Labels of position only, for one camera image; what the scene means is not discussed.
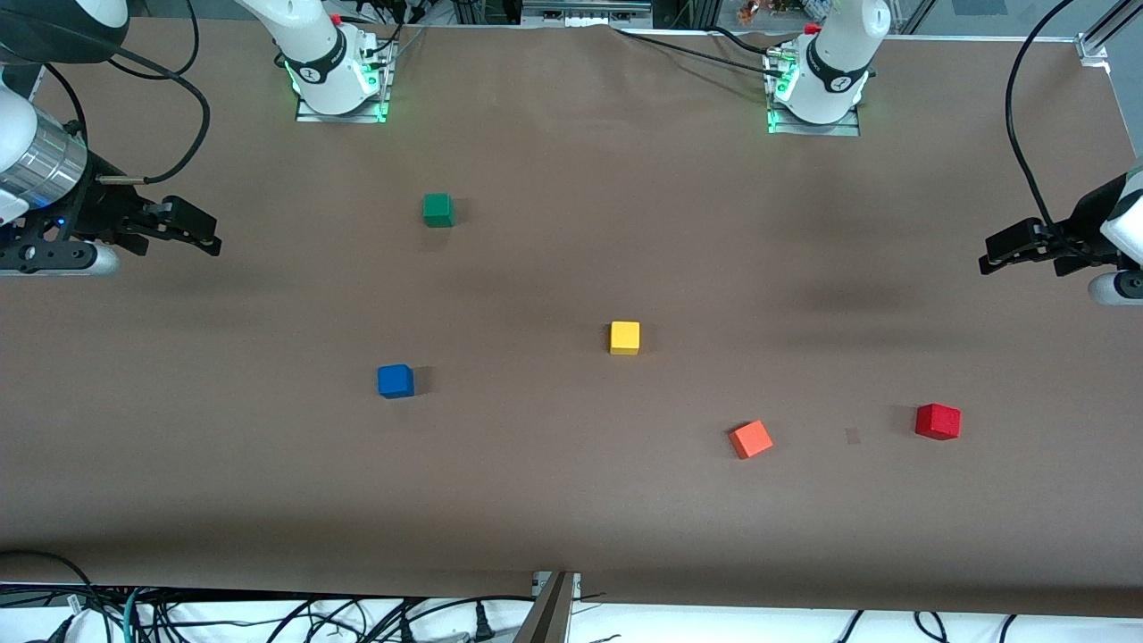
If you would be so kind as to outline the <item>silver power strip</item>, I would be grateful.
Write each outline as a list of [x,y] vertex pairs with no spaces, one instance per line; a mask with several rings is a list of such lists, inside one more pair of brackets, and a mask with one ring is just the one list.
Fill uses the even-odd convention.
[[653,29],[654,14],[652,0],[521,0],[520,24]]

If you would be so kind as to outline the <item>red wooden block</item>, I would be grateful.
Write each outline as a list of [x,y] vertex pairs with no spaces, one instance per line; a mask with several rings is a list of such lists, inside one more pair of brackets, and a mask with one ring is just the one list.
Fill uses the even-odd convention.
[[958,439],[961,435],[961,411],[952,405],[919,405],[916,411],[914,434],[940,442]]

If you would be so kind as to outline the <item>brown table cover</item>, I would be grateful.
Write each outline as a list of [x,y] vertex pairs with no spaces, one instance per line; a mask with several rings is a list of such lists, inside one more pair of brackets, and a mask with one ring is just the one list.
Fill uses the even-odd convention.
[[[1143,310],[977,270],[1034,212],[1016,42],[885,42],[841,138],[605,26],[409,29],[387,122],[298,123],[265,29],[200,29],[211,131],[147,195],[223,249],[0,280],[0,550],[110,585],[566,569],[616,602],[1143,614]],[[960,437],[916,435],[927,404]]]

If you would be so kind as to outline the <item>aluminium corner rail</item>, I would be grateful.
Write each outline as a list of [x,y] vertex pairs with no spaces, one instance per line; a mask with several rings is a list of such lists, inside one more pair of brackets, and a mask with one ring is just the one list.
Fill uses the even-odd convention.
[[1076,45],[1082,64],[1094,66],[1106,61],[1108,45],[1140,17],[1143,17],[1143,0],[1116,0],[1098,21],[1078,34]]

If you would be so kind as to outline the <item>aluminium frame profile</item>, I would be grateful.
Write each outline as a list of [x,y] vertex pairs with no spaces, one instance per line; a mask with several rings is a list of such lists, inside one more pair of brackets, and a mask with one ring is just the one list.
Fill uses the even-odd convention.
[[567,643],[572,603],[582,596],[580,573],[536,572],[531,580],[535,601],[512,643]]

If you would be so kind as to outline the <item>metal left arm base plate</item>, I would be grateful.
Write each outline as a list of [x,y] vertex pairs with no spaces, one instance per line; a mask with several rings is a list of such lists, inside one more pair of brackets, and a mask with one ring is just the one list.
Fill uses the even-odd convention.
[[797,118],[788,105],[780,101],[780,89],[788,89],[788,82],[796,78],[796,50],[783,47],[768,47],[764,56],[764,70],[776,72],[777,77],[767,77],[766,120],[768,134],[804,135],[804,136],[858,136],[860,115],[857,106],[850,106],[848,113],[833,123],[812,123]]

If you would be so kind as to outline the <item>orange wooden block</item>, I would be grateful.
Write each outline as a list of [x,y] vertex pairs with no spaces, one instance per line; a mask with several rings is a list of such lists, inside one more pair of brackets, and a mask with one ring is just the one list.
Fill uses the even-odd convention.
[[761,455],[774,447],[774,439],[764,426],[764,421],[754,420],[742,424],[728,432],[732,451],[740,460],[748,460],[751,457]]

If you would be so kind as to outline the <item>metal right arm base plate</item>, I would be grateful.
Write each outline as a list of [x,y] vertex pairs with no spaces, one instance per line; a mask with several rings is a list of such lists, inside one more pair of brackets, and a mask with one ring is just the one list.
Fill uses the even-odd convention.
[[338,62],[320,66],[286,61],[291,87],[297,93],[296,120],[326,123],[383,123],[395,82],[393,39],[339,24],[344,40]]

